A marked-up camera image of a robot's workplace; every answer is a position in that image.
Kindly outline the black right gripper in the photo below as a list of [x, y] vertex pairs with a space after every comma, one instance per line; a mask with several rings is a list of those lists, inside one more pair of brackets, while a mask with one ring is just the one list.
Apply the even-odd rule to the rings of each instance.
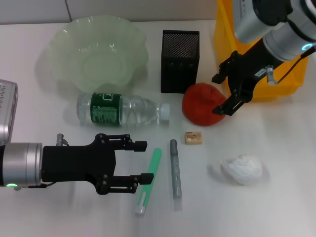
[[242, 105], [253, 98], [256, 84], [266, 75], [256, 74], [267, 66], [277, 68], [282, 62], [266, 49], [262, 39], [257, 41], [243, 55], [233, 51], [225, 61], [219, 64], [218, 73], [212, 78], [214, 83], [222, 83], [228, 77], [228, 85], [232, 95], [213, 109], [217, 115], [232, 116]]

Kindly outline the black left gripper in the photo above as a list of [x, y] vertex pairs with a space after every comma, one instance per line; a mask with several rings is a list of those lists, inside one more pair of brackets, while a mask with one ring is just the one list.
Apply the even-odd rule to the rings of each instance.
[[87, 181], [99, 195], [134, 194], [139, 185], [151, 184], [154, 174], [113, 176], [115, 151], [145, 152], [147, 145], [147, 141], [133, 142], [130, 134], [100, 133], [92, 143], [85, 146], [45, 146], [42, 151], [41, 179], [51, 183]]

